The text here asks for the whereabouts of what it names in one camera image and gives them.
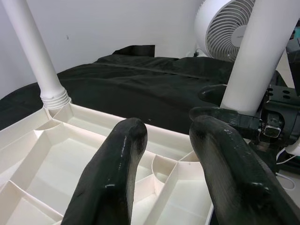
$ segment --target fan grille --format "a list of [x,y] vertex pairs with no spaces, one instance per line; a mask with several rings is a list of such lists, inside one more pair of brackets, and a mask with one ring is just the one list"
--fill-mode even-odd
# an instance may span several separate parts
[[231,38],[237,28],[248,24],[255,0],[235,0],[225,6],[213,19],[207,33],[207,50],[211,57],[235,61],[239,47]]

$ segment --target white fan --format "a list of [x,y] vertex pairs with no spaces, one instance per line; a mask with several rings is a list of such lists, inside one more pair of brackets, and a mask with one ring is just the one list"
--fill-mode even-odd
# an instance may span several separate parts
[[235,61],[255,0],[205,0],[195,31],[200,49],[215,59]]

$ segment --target white pole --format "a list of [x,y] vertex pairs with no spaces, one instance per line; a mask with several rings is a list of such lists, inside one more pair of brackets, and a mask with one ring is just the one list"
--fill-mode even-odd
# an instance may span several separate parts
[[55,109],[64,106],[70,98],[58,80],[27,1],[2,2],[37,79],[44,107]]
[[256,0],[221,104],[254,115],[300,16],[300,0]]

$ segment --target white tray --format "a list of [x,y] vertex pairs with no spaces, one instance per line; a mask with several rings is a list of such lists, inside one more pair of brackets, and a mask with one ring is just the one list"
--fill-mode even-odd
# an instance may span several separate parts
[[[59,224],[84,167],[121,120],[69,104],[0,131],[0,203],[11,203],[1,205],[0,224]],[[188,135],[146,127],[131,224],[209,224],[212,203]]]

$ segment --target white wall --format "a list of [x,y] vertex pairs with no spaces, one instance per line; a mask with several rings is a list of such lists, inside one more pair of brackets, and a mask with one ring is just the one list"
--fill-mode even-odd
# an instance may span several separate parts
[[[56,72],[127,45],[156,45],[156,56],[195,50],[194,17],[203,0],[28,0]],[[0,98],[35,81],[0,5]]]

